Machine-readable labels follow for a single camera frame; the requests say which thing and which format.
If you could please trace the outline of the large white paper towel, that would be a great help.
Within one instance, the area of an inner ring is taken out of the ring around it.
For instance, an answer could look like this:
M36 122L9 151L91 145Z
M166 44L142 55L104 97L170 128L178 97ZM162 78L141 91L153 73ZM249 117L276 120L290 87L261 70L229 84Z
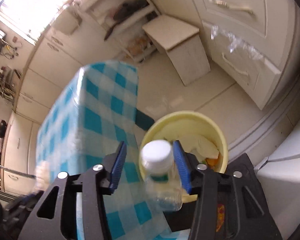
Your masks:
M186 134L178 135L176 138L170 140L170 142L179 140L183 150L186 153L192 153L197 157L199 161L203 161L205 158L217 159L219 150L211 141L206 137L199 134Z

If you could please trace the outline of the white corner shelf rack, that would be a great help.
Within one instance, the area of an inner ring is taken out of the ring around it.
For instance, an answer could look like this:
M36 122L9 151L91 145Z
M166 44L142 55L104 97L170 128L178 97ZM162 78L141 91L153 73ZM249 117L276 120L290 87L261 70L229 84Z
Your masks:
M134 62L156 51L142 28L160 15L152 0L83 0L79 9L105 30L105 42L116 44Z

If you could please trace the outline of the yellow plastic trash bin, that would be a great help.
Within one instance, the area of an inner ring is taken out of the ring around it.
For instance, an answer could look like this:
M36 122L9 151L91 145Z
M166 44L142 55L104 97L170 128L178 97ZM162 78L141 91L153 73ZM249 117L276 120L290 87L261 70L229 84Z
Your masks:
M199 164L219 173L228 164L223 132L200 113L179 111L159 119L141 143L139 168L146 193L164 211L196 200Z

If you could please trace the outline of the orange peel pile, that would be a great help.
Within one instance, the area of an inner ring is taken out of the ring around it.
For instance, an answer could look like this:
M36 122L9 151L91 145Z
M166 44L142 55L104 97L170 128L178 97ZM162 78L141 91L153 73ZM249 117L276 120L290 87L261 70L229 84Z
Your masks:
M216 172L219 172L221 170L222 162L223 162L223 156L220 152L218 153L217 159L212 159L212 158L205 158L204 159L204 163L210 169L212 169Z

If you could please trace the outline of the black kettle on counter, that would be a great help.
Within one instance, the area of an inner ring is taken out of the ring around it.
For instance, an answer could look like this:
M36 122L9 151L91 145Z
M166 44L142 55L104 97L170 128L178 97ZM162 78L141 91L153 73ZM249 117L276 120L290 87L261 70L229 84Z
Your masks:
M4 138L7 129L7 122L5 120L1 120L0 122L0 138Z

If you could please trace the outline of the black wok pan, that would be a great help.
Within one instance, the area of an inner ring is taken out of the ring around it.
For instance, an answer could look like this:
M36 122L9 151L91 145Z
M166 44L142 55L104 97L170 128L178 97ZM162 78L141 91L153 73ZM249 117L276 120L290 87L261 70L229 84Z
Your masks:
M147 2L147 0L132 0L123 3L121 7L119 7L119 9L117 9L117 11L115 12L113 16L113 20L115 21L115 23L107 31L104 37L104 41L106 41L110 37L117 25L121 24L135 12L147 7L148 5L149 3Z

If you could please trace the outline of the clear plastic bottle green label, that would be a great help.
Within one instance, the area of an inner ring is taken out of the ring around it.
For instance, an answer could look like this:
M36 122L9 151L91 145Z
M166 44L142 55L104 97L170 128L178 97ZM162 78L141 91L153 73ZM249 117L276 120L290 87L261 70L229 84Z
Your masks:
M140 152L149 201L164 212L182 207L182 187L175 167L173 147L167 140L153 140Z

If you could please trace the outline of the small beige wooden stool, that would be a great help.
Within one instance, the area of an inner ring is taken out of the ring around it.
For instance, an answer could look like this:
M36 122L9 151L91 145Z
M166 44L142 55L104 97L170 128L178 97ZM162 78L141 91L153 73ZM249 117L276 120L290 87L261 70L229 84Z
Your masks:
M165 52L185 86L211 71L200 29L167 15L142 26L157 50Z

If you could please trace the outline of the blue white checkered tablecloth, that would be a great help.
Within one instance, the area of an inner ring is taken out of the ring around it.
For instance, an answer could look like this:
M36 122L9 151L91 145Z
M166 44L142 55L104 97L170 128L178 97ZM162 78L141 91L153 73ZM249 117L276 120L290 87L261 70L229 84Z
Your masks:
M187 239L189 230L172 232L163 212L145 194L134 135L137 96L133 66L106 61L80 68L38 131L36 164L47 162L51 180L62 171L80 174L124 141L127 156L119 186L104 198L112 238Z

